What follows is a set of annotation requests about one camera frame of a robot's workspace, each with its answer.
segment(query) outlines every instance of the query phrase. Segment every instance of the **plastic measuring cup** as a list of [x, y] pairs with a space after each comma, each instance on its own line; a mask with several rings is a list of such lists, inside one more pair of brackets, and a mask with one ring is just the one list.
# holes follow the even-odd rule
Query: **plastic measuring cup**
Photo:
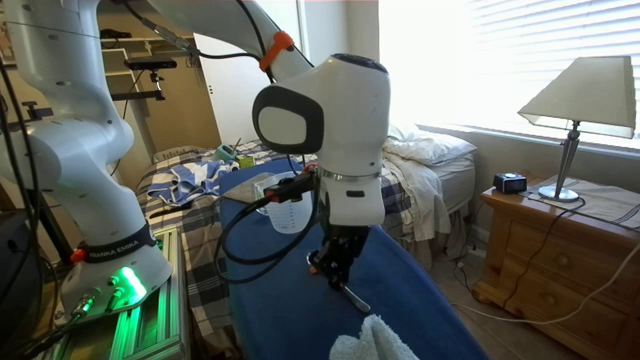
[[[259, 183], [255, 183], [256, 192], [261, 196], [264, 189], [269, 186], [276, 185], [280, 180], [287, 177], [294, 177], [293, 172], [283, 172], [269, 177]], [[309, 217], [311, 217], [312, 203], [311, 193], [306, 192], [302, 194], [302, 200], [292, 202], [291, 200], [285, 201], [281, 204], [277, 202], [270, 202], [265, 206], [266, 214], [269, 215], [271, 225], [279, 233], [282, 234], [294, 234], [299, 233], [305, 228]]]

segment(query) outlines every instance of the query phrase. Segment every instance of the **window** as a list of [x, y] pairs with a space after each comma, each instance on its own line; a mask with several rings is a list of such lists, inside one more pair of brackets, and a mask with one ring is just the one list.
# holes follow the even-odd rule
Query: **window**
[[[609, 55], [631, 55], [638, 99], [640, 1], [380, 0], [392, 122], [564, 138], [517, 111], [574, 59]], [[640, 149], [640, 129], [633, 140], [580, 138]]]

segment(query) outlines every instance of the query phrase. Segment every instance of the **lamp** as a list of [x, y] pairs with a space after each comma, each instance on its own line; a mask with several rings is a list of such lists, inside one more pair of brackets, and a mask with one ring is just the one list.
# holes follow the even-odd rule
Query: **lamp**
[[577, 58], [518, 114], [533, 125], [569, 130], [556, 186], [543, 186], [538, 193], [555, 201], [577, 200], [578, 194], [563, 185], [580, 131], [622, 138], [634, 135], [636, 91], [631, 57]]

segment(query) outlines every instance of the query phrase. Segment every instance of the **lampshade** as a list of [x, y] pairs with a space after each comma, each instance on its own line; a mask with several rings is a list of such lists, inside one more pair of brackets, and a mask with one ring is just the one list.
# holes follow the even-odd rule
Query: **lampshade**
[[531, 124], [632, 138], [636, 90], [629, 56], [577, 58], [518, 112]]

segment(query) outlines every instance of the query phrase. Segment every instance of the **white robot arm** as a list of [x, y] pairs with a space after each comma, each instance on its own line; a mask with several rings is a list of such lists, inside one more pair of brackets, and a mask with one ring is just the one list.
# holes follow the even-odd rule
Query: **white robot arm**
[[[280, 31], [255, 1], [244, 6], [232, 0], [148, 1], [184, 30], [259, 56], [256, 28], [266, 49]], [[71, 310], [81, 297], [95, 297], [89, 316], [136, 306], [171, 273], [133, 192], [105, 169], [128, 151], [133, 136], [106, 85], [98, 2], [4, 2], [20, 76], [45, 95], [55, 114], [29, 125], [40, 186], [70, 212], [87, 244], [84, 261], [62, 285], [62, 303]], [[156, 31], [167, 35], [163, 28]], [[388, 126], [387, 71], [373, 60], [343, 54], [313, 68], [294, 47], [278, 53], [270, 69], [278, 83], [265, 88], [253, 107], [260, 139], [278, 152], [318, 155], [321, 200], [330, 209], [331, 225], [381, 224], [378, 175]], [[19, 134], [12, 136], [24, 154]], [[29, 174], [26, 160], [20, 168]], [[6, 155], [0, 173], [13, 177]]]

